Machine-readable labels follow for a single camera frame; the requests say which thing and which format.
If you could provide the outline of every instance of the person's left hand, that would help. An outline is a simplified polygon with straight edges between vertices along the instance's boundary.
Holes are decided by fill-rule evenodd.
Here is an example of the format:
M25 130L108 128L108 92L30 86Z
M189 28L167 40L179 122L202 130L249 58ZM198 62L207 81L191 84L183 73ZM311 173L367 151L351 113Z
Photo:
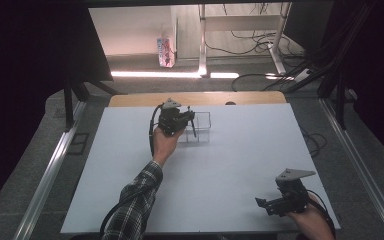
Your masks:
M154 130L154 161L162 167L167 159L173 154L177 146L177 140L185 131L182 129L177 131L172 136L167 136L161 128Z

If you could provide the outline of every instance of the checkered sleeve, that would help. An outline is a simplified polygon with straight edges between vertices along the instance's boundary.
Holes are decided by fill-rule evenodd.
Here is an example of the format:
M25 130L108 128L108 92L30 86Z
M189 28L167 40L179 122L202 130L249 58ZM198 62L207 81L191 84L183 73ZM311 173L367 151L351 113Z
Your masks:
M142 239L162 179L161 167L151 161L123 188L120 202L124 203L111 218L102 240Z

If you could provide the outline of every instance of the floor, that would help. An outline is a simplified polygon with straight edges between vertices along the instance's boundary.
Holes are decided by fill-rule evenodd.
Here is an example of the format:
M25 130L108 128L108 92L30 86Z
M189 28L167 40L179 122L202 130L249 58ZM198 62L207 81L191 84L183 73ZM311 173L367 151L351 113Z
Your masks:
M121 71L126 66L136 66L137 70L161 70L153 60L153 56L136 56L129 59L108 57L108 60L113 71ZM167 69L167 71L195 71L197 63L196 59L189 59L189 57L180 59L173 69ZM208 65L213 71L237 72L239 75L275 72L270 58L265 56L247 58L219 56L209 59ZM272 83L274 83L273 80L251 76L237 81L235 88L238 91L260 91ZM114 78L114 82L105 84L123 93L232 91L232 79ZM282 85L271 87L270 90L284 89L291 84L294 82L287 81ZM314 135L319 146L324 145L323 139L326 139L326 145L320 149L317 156L313 157L313 161L335 211L331 214L336 215L341 225L341 229L337 231L338 239L384 239L384 221L379 214L380 211L373 203L364 182L315 94L318 84L319 81L315 81L295 93L286 94L286 99L291 104L302 128L308 134L323 136ZM84 141L84 149L83 146L72 142L38 221L33 224L30 239L70 239L72 237L61 235L59 231L87 160L100 117L111 97L90 84L87 84L87 87L91 92L91 98L86 103L76 132L78 139L88 136ZM16 234L64 132L65 119L61 114L63 109L63 93L60 91L48 99L46 114L35 136L0 192L0 239L12 239ZM384 147L361 122L353 111L352 103L346 104L345 109L346 132L384 196ZM310 152L317 150L317 146L311 141L308 142L308 148ZM289 240L294 239L295 236L296 233L284 233L278 234L277 239ZM255 239L252 236L226 237Z

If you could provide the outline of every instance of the person's arm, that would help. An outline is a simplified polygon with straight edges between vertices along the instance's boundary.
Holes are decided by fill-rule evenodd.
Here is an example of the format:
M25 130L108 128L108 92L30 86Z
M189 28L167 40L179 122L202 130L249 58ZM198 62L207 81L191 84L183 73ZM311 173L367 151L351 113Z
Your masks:
M166 136L160 128L154 131L154 156L139 175L120 193L120 208L114 213L102 240L142 239L155 194L163 180L162 167L176 149L183 131Z
M307 205L303 213L290 212L286 215L292 218L301 232L310 240L335 239L322 213L311 204Z

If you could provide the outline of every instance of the white board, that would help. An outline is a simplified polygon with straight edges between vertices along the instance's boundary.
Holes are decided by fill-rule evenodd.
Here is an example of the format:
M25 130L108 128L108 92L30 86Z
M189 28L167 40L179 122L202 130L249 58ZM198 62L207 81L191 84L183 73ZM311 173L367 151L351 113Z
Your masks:
M191 107L211 113L210 142L179 143L148 220L148 233L255 233L296 230L268 216L255 197L281 197L285 168L316 171L289 104ZM151 160L154 107L106 108L62 233L98 232L121 189ZM318 175L302 179L318 193L338 228Z

